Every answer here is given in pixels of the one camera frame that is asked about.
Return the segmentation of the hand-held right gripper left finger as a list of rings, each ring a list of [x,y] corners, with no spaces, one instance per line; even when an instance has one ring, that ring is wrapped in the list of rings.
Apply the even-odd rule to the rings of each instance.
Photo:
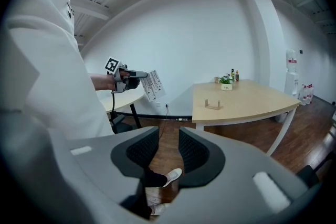
[[[143,179],[159,148],[159,135],[157,126],[116,134],[118,143],[111,150],[111,161],[122,175]]]

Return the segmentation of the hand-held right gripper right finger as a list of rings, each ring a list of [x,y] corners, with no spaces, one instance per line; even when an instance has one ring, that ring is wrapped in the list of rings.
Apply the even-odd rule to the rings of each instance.
[[[179,129],[178,150],[184,164],[179,188],[203,187],[213,181],[225,166],[226,158],[221,148],[196,134],[194,129]]]

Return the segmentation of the person's left hand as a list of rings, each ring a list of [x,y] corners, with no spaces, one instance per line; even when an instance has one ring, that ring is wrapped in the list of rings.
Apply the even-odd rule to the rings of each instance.
[[[115,76],[114,74],[107,72],[106,76],[106,84],[107,84],[107,89],[111,91],[123,91],[124,86],[122,80],[124,77],[128,78],[129,74],[124,71],[124,70],[119,70],[117,75]]]

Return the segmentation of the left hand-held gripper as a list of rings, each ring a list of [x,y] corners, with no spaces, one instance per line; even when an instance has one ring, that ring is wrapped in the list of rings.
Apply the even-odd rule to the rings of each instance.
[[[112,57],[109,57],[104,68],[114,76],[114,91],[111,93],[136,89],[140,84],[140,78],[148,76],[148,73],[144,71],[129,70],[127,65]]]

